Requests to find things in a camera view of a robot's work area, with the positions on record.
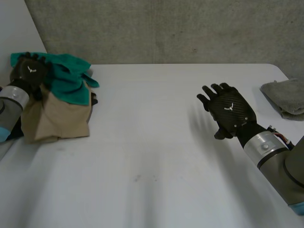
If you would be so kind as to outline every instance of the table surface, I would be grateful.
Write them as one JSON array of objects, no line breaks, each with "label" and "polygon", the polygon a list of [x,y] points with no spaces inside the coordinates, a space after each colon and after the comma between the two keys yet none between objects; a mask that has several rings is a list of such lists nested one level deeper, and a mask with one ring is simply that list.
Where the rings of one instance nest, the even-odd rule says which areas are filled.
[{"label": "table surface", "polygon": [[268,64],[94,65],[90,137],[18,140],[0,161],[0,227],[302,228],[244,154],[217,141],[196,98],[203,85],[238,88],[258,122],[297,143],[259,91],[287,78]]}]

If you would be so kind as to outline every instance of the blue cuff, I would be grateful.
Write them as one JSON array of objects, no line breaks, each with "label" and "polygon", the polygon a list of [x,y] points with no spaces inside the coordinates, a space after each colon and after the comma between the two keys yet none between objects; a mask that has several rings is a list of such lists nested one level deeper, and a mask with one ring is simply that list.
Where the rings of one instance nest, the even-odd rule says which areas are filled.
[{"label": "blue cuff", "polygon": [[8,136],[10,135],[10,131],[4,127],[0,127],[0,143],[4,142]]},{"label": "blue cuff", "polygon": [[289,205],[289,207],[297,214],[304,215],[304,202]]}]

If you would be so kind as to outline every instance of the carbon fiber hand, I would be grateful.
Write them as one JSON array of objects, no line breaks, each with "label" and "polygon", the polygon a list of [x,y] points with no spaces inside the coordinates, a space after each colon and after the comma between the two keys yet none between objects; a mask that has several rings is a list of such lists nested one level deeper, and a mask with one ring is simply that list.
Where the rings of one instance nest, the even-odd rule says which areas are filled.
[{"label": "carbon fiber hand", "polygon": [[50,63],[45,63],[45,58],[38,59],[38,55],[33,56],[27,52],[20,56],[17,64],[10,74],[10,81],[22,80],[22,82],[29,84],[32,91],[39,88],[43,82],[44,77],[50,69]]},{"label": "carbon fiber hand", "polygon": [[211,88],[216,93],[207,86],[203,86],[210,100],[202,94],[198,94],[197,98],[218,123],[219,130],[214,135],[216,139],[231,139],[236,136],[236,132],[242,125],[257,122],[253,109],[236,88],[230,87],[227,83],[212,84]]}]

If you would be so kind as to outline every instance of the green towel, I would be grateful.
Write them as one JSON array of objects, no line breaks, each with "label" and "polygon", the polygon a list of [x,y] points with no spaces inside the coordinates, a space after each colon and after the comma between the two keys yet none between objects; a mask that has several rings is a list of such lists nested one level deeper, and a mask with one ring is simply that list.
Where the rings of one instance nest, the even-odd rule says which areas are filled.
[{"label": "green towel", "polygon": [[[10,55],[10,64],[14,67],[20,57],[25,53],[13,53]],[[89,105],[89,91],[84,81],[90,87],[99,87],[87,73],[91,64],[69,54],[53,55],[33,52],[39,58],[44,56],[46,62],[52,63],[52,68],[47,74],[44,84],[58,99],[75,104]]]}]

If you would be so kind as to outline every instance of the tan fabric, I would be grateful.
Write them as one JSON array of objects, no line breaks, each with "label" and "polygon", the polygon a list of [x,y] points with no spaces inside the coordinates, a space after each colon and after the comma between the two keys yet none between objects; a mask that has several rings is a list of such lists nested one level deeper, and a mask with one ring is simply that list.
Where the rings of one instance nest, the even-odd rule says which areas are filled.
[{"label": "tan fabric", "polygon": [[87,121],[91,114],[89,105],[69,104],[57,99],[43,85],[42,101],[30,97],[21,116],[21,129],[27,143],[48,143],[59,138],[89,136]]}]

